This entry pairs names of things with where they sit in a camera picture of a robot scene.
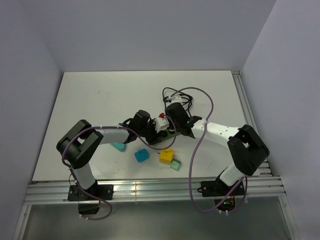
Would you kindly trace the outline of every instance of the purple cable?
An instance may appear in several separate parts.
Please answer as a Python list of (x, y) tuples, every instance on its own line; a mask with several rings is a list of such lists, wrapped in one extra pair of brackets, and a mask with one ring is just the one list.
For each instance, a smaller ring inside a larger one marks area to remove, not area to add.
[(205, 135), (206, 135), (206, 133), (207, 133), (208, 120), (209, 120), (212, 112), (214, 111), (214, 101), (212, 100), (212, 98), (210, 97), (210, 95), (209, 95), (208, 93), (206, 93), (204, 90), (202, 90), (202, 89), (200, 89), (200, 88), (198, 88), (198, 87), (193, 87), (193, 86), (184, 87), (184, 88), (176, 91), (175, 93), (173, 93), (173, 94), (171, 95), (171, 97), (174, 96), (174, 95), (176, 95), (177, 93), (180, 93), (181, 91), (187, 90), (187, 89), (195, 89), (195, 90), (198, 90), (198, 91), (204, 93), (204, 94), (209, 98), (209, 100), (210, 100), (210, 102), (211, 102), (211, 110), (210, 110), (208, 116), (205, 118), (206, 121), (205, 121), (205, 123), (204, 123), (204, 131), (203, 131), (203, 134), (202, 134), (201, 138), (199, 139), (197, 145), (195, 146), (195, 148), (194, 148), (194, 150), (193, 150), (193, 153), (192, 153), (192, 156), (191, 156), (190, 166), (189, 166), (189, 175), (188, 175), (189, 195), (190, 195), (190, 199), (191, 199), (192, 204), (193, 204), (193, 205), (195, 206), (195, 208), (196, 208), (197, 210), (199, 210), (200, 212), (202, 212), (202, 213), (210, 213), (210, 212), (216, 210), (221, 204), (223, 204), (223, 202), (229, 197), (229, 195), (236, 189), (236, 187), (241, 183), (241, 181), (242, 181), (244, 178), (242, 177), (242, 178), (231, 188), (231, 190), (226, 194), (226, 196), (225, 196), (217, 205), (215, 205), (215, 206), (214, 206), (213, 208), (211, 208), (211, 209), (203, 210), (203, 209), (200, 208), (200, 206), (199, 206), (199, 205), (197, 204), (197, 202), (195, 201), (194, 196), (193, 196), (193, 194), (192, 194), (192, 182), (191, 182), (191, 179), (192, 179), (192, 167), (193, 167), (193, 164), (194, 164), (194, 160), (195, 160), (195, 156), (196, 156), (197, 150), (198, 150), (201, 142), (203, 141), (203, 139), (204, 139), (204, 137), (205, 137)]
[[(173, 128), (174, 128), (174, 133), (176, 133), (176, 132), (177, 132), (177, 129), (176, 129), (176, 126), (175, 126), (174, 122), (172, 121), (172, 119), (171, 119), (169, 116), (167, 116), (167, 115), (164, 115), (164, 116), (172, 123)], [(112, 205), (111, 205), (108, 201), (103, 200), (103, 199), (101, 199), (101, 198), (99, 198), (99, 197), (97, 197), (97, 196), (94, 196), (94, 195), (88, 193), (86, 190), (84, 190), (84, 188), (80, 185), (80, 183), (79, 183), (79, 181), (78, 181), (78, 179), (77, 179), (77, 176), (75, 175), (74, 171), (72, 170), (71, 165), (68, 164), (68, 163), (66, 163), (65, 159), (66, 159), (66, 153), (67, 153), (69, 147), (71, 146), (71, 144), (74, 143), (82, 134), (84, 134), (84, 133), (86, 133), (86, 132), (88, 132), (88, 131), (90, 131), (90, 130), (95, 130), (95, 129), (125, 129), (125, 130), (127, 130), (127, 131), (130, 131), (130, 132), (134, 133), (147, 147), (149, 147), (149, 148), (151, 148), (151, 149), (154, 149), (154, 150), (164, 150), (164, 149), (168, 149), (168, 148), (170, 148), (170, 147), (175, 143), (175, 141), (176, 141), (176, 136), (174, 136), (174, 138), (173, 138), (173, 140), (172, 140), (172, 142), (171, 142), (171, 144), (170, 144), (169, 146), (164, 147), (164, 148), (156, 148), (156, 147), (150, 146), (147, 142), (145, 142), (145, 141), (139, 136), (139, 134), (136, 133), (134, 130), (132, 130), (132, 129), (128, 128), (128, 127), (125, 127), (125, 126), (102, 126), (102, 127), (100, 127), (100, 126), (91, 126), (91, 127), (88, 127), (88, 128), (86, 128), (86, 129), (82, 130), (81, 132), (79, 132), (79, 133), (67, 144), (67, 146), (65, 147), (65, 149), (64, 149), (64, 151), (63, 151), (63, 153), (62, 153), (62, 163), (63, 163), (64, 165), (66, 165), (66, 166), (70, 169), (70, 172), (71, 172), (71, 174), (72, 174), (72, 176), (73, 176), (73, 178), (74, 178), (74, 180), (75, 180), (75, 182), (76, 182), (77, 187), (78, 187), (85, 195), (87, 195), (87, 196), (89, 196), (89, 197), (91, 197), (91, 198), (93, 198), (93, 199), (96, 199), (96, 200), (98, 200), (98, 201), (101, 201), (101, 202), (107, 204), (107, 205), (110, 207), (109, 213), (106, 214), (106, 215), (104, 215), (104, 216), (102, 216), (102, 217), (84, 217), (84, 216), (82, 216), (83, 218), (85, 218), (85, 219), (87, 219), (87, 220), (102, 220), (102, 219), (105, 219), (105, 218), (109, 217), (110, 214), (112, 213), (112, 209), (113, 209), (113, 208), (112, 208)]]

